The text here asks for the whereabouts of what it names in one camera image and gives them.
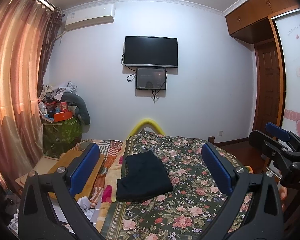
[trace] blue pad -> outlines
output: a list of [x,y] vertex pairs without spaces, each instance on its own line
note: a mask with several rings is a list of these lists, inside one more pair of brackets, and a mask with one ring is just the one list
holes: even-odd
[[70,177],[71,187],[69,192],[72,197],[74,197],[76,194],[79,194],[83,190],[83,187],[90,177],[90,174],[96,166],[99,158],[100,149],[99,146],[94,143]]
[[283,142],[290,141],[289,133],[271,122],[266,124],[266,131],[272,134],[274,137],[277,137],[279,140],[282,140]]
[[228,162],[230,166],[228,166],[227,163],[225,163],[223,160],[222,161],[224,163],[222,163],[220,158],[223,157],[220,156],[219,152],[215,149],[215,147],[212,144],[211,144],[212,146],[209,146],[208,144],[210,143],[206,143],[202,146],[202,150],[201,150],[202,159],[204,163],[207,165],[207,168],[209,169],[220,192],[229,196],[233,192],[232,189],[233,181],[228,172],[229,170],[227,171],[227,169],[229,168],[230,171],[232,169],[232,173],[234,173],[233,172],[234,167],[226,158],[224,159],[225,161]]

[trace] baseboard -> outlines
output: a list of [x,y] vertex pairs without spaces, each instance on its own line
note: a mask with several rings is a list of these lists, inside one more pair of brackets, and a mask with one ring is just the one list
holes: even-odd
[[220,146],[225,146],[225,145],[229,145],[229,144],[235,144],[235,143],[239,143],[239,142],[246,142],[248,140],[249,140],[248,137],[246,137],[246,138],[232,140],[232,141],[215,143],[214,145],[220,147]]

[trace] screen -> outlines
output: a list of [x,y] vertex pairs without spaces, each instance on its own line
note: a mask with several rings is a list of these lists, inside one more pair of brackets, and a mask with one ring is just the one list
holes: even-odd
[[124,65],[178,67],[178,40],[162,37],[126,37]]
[[165,68],[137,68],[136,89],[165,90]]

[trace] hand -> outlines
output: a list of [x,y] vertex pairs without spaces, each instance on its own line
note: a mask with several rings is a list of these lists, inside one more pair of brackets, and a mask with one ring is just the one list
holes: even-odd
[[286,187],[281,186],[279,189],[280,199],[282,202],[282,211],[284,212],[286,210],[286,205],[284,203],[284,200],[287,198],[288,190]]

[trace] curtain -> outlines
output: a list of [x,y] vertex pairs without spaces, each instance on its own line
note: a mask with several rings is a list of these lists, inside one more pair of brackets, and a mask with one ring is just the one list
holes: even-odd
[[43,77],[47,70],[48,61],[51,56],[51,52],[53,49],[53,45],[55,39],[58,34],[58,30],[60,29],[62,22],[62,9],[56,8],[49,20],[46,33],[43,39],[43,46],[40,56],[40,63],[39,63],[39,74],[38,74],[38,89],[37,89],[37,96],[41,95],[41,91],[43,88]]
[[0,4],[0,180],[11,190],[43,154],[37,78],[50,15],[36,0]]

